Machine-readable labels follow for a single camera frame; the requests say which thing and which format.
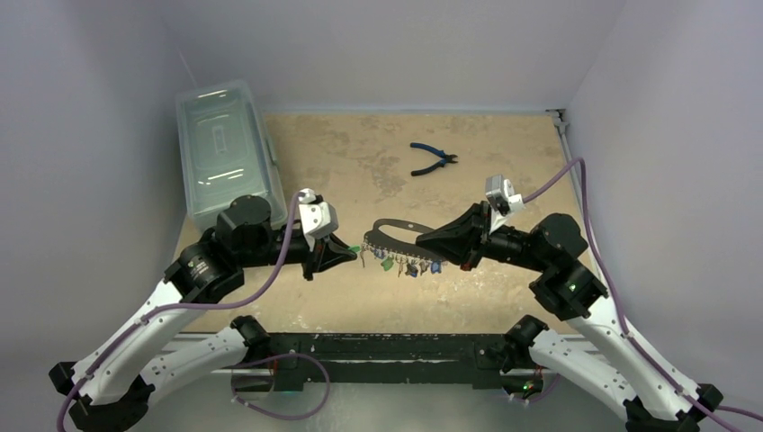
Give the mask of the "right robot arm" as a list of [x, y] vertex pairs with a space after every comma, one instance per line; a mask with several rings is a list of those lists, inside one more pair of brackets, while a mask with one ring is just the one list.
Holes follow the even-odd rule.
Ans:
[[599, 353], [589, 355], [562, 345], [556, 332], [532, 316], [510, 330], [507, 359], [526, 366], [548, 366], [605, 403], [629, 431], [697, 431], [723, 401], [713, 385], [680, 372], [630, 323], [607, 288], [579, 256], [588, 243], [568, 214], [553, 213], [530, 231], [509, 227], [487, 202], [421, 234], [418, 247], [462, 270], [484, 259], [533, 270], [529, 284], [536, 301], [576, 329]]

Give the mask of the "metal keyring plate with keys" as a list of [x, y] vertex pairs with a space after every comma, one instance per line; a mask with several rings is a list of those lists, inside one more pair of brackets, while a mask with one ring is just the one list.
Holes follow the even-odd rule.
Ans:
[[362, 267], [365, 267], [364, 255], [369, 253], [381, 261], [380, 266], [384, 271], [390, 271], [396, 266], [398, 276], [418, 278], [426, 273], [440, 275], [443, 272], [445, 261], [440, 256], [417, 246], [415, 241], [395, 238], [386, 233], [384, 228], [404, 230], [413, 233], [414, 238], [433, 231], [426, 225], [410, 220], [390, 218], [376, 220], [373, 227], [364, 233], [363, 242], [359, 246], [349, 248], [360, 258]]

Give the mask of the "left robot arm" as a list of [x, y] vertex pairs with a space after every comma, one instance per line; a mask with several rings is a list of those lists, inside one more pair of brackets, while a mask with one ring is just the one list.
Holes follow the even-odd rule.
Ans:
[[165, 346], [208, 311], [226, 311], [227, 297], [245, 282], [249, 267], [268, 266], [277, 277], [298, 264], [303, 276], [355, 260], [337, 237], [335, 208], [311, 189], [297, 192], [283, 227], [271, 224], [270, 203], [243, 195], [222, 211], [215, 225], [186, 247], [140, 308], [106, 342], [76, 362], [49, 371], [64, 396], [56, 427], [80, 431], [127, 431], [159, 401], [213, 370], [262, 365], [268, 334], [251, 317], [219, 333], [165, 354]]

